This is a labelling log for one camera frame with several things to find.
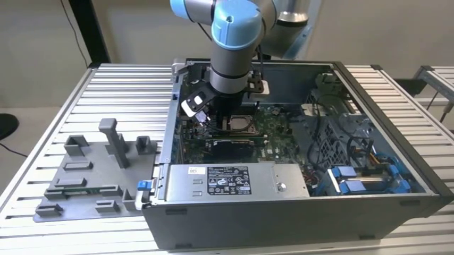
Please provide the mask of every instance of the black cable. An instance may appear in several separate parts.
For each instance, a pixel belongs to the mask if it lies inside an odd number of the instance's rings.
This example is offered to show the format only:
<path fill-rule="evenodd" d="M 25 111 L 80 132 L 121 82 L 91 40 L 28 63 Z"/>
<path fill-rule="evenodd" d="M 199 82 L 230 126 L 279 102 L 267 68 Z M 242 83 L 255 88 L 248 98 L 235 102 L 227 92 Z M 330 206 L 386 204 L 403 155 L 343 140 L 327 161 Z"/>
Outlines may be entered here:
<path fill-rule="evenodd" d="M 433 99 L 430 100 L 430 103 L 429 103 L 429 105 L 427 105 L 426 110 L 429 110 L 430 106 L 433 105 L 433 102 L 434 102 L 437 96 L 438 96 L 438 92 L 434 94 L 434 97 L 433 97 Z"/>
<path fill-rule="evenodd" d="M 200 29 L 202 29 L 203 33 L 204 33 L 204 34 L 206 34 L 206 36 L 208 37 L 210 41 L 212 41 L 212 39 L 211 39 L 211 36 L 208 35 L 208 33 L 207 33 L 206 29 L 203 28 L 202 24 L 200 24 L 200 23 L 198 23 L 198 25 L 199 25 L 199 27 L 200 27 Z"/>
<path fill-rule="evenodd" d="M 441 122 L 441 123 L 443 123 L 443 120 L 445 120 L 446 114 L 447 114 L 447 113 L 442 113 L 442 116 L 441 116 L 441 119 L 439 119 L 439 122 Z"/>
<path fill-rule="evenodd" d="M 254 119 L 255 119 L 255 116 L 256 116 L 256 113 L 258 113 L 258 107 L 259 107 L 259 104 L 260 102 L 258 101 L 256 102 L 256 105 L 255 105 L 255 113 L 254 113 L 254 116 L 251 118 L 251 121 L 248 123 L 248 125 L 240 129 L 230 129 L 230 130 L 226 130 L 226 129 L 220 129 L 215 126 L 211 126 L 210 123 L 207 123 L 207 128 L 215 130 L 216 132 L 222 132 L 222 133 L 238 133 L 238 132 L 242 132 L 242 131 L 246 131 L 254 124 Z"/>
<path fill-rule="evenodd" d="M 263 80 L 263 51 L 262 51 L 262 45 L 259 44 L 258 47 L 258 58 L 260 59 L 260 78 Z"/>
<path fill-rule="evenodd" d="M 80 52 L 80 55 L 81 55 L 83 58 L 84 58 L 85 67 L 88 68 L 87 59 L 85 59 L 85 56 L 84 56 L 84 53 L 83 53 L 83 49 L 80 48 L 80 44 L 79 44 L 77 33 L 76 33 L 76 30 L 75 30 L 75 28 L 73 28 L 73 26 L 72 26 L 71 19 L 69 19 L 69 16 L 68 16 L 68 12 L 65 11 L 65 7 L 64 7 L 64 4 L 63 4 L 63 0 L 60 0 L 60 3 L 61 3 L 61 7 L 63 7 L 63 11 L 64 11 L 65 18 L 68 19 L 68 23 L 69 23 L 69 26 L 71 26 L 71 28 L 72 28 L 73 37 L 76 38 L 76 44 L 77 44 L 79 52 Z"/>
<path fill-rule="evenodd" d="M 9 152 L 12 152 L 12 153 L 15 153 L 15 154 L 17 154 L 17 155 L 21 155 L 23 157 L 28 157 L 25 154 L 21 154 L 20 152 L 16 152 L 16 151 L 13 151 L 13 150 L 11 150 L 3 143 L 0 143 L 0 146 L 3 147 L 3 148 L 5 148 L 7 149 L 7 151 L 9 151 Z"/>

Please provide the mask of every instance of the motherboard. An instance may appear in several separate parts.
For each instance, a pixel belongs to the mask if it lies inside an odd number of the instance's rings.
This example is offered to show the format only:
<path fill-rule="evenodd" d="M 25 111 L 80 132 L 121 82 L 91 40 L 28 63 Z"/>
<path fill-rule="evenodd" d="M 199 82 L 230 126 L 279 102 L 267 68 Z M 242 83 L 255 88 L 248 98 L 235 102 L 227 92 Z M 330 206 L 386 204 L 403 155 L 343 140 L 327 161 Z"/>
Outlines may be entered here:
<path fill-rule="evenodd" d="M 184 164 L 258 163 L 304 164 L 300 146 L 294 137 L 294 123 L 302 121 L 300 105 L 262 105 L 242 107 L 223 128 L 242 132 L 223 133 L 194 123 L 182 123 Z"/>

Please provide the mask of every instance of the blue latch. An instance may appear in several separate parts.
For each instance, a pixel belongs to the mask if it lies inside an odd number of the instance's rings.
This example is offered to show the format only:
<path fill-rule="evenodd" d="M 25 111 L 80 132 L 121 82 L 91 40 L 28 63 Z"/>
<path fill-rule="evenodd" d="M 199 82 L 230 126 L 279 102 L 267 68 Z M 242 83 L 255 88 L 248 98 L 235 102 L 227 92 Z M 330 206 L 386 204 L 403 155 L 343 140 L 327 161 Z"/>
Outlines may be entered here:
<path fill-rule="evenodd" d="M 137 190 L 140 191 L 151 191 L 151 181 L 140 181 L 137 183 Z"/>
<path fill-rule="evenodd" d="M 358 176 L 352 166 L 335 166 L 332 168 L 332 174 L 336 178 L 354 178 Z"/>
<path fill-rule="evenodd" d="M 360 180 L 344 181 L 339 184 L 340 194 L 348 195 L 366 192 L 366 187 Z"/>

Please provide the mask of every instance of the robotic arm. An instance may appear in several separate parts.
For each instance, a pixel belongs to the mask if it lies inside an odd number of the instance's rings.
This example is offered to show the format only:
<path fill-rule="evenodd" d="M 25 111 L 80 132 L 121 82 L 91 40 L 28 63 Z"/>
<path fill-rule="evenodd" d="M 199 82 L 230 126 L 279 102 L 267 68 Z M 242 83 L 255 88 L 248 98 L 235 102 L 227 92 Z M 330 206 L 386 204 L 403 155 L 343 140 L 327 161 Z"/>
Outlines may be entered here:
<path fill-rule="evenodd" d="M 264 54 L 296 57 L 308 32 L 308 1 L 171 0 L 170 4 L 179 17 L 211 25 L 210 82 L 200 81 L 203 85 L 182 103 L 187 115 L 204 123 L 208 103 L 216 116 L 228 116 L 246 92 L 267 90 L 259 74 L 250 72 L 259 45 Z"/>

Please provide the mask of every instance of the sticker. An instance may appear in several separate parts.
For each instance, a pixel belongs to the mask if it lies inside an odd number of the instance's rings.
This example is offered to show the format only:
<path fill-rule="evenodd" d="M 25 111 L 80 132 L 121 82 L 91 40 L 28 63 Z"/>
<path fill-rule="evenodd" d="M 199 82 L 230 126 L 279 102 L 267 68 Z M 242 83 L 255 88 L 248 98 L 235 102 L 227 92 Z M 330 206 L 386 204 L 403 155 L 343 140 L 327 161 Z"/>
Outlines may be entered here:
<path fill-rule="evenodd" d="M 208 167 L 207 178 L 210 195 L 252 194 L 248 169 L 246 166 Z"/>
<path fill-rule="evenodd" d="M 190 168 L 187 169 L 187 174 L 206 174 L 206 172 L 206 167 L 190 166 Z"/>

